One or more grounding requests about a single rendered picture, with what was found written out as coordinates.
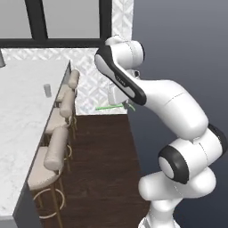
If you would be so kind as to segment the black window frame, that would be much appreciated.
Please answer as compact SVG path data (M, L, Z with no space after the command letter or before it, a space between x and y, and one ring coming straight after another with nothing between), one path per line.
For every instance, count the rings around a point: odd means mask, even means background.
M112 0L99 0L99 38L49 38L43 0L24 0L31 38L0 38L0 48L97 48L111 36Z

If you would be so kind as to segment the green straw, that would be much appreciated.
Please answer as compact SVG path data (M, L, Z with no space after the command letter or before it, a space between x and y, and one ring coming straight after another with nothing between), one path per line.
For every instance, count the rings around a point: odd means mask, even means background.
M110 106L103 106L103 107L96 107L95 110L110 110L110 109L115 109L115 108L124 108L123 103L122 104L118 104L118 105L110 105ZM129 109L135 111L135 107L131 104Z

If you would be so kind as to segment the beige bar stool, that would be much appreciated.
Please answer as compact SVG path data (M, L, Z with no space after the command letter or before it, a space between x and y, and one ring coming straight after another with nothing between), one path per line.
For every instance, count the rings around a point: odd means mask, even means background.
M35 193L33 200L38 199L43 193L52 194L54 212L40 219L57 217L60 228L63 228L61 210L66 206L66 197L63 190L61 175L64 169L66 150L72 152L68 145L69 130L57 127L53 130L48 146L38 149L31 172L28 177L28 187Z
M45 129L45 138L48 139L56 127L62 126L68 128L72 136L76 136L76 119L74 114L75 94L69 90L63 96L59 108L53 108L51 116Z
M67 84L63 84L57 95L56 102L62 102L66 92L72 90L77 94L77 86L80 78L80 72L77 69L73 69L69 75L69 81Z

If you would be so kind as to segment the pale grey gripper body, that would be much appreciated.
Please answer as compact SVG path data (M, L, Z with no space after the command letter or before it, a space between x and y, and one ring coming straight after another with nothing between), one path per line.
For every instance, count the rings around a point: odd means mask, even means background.
M125 102L128 97L115 85L108 88L108 101L110 105L117 105Z

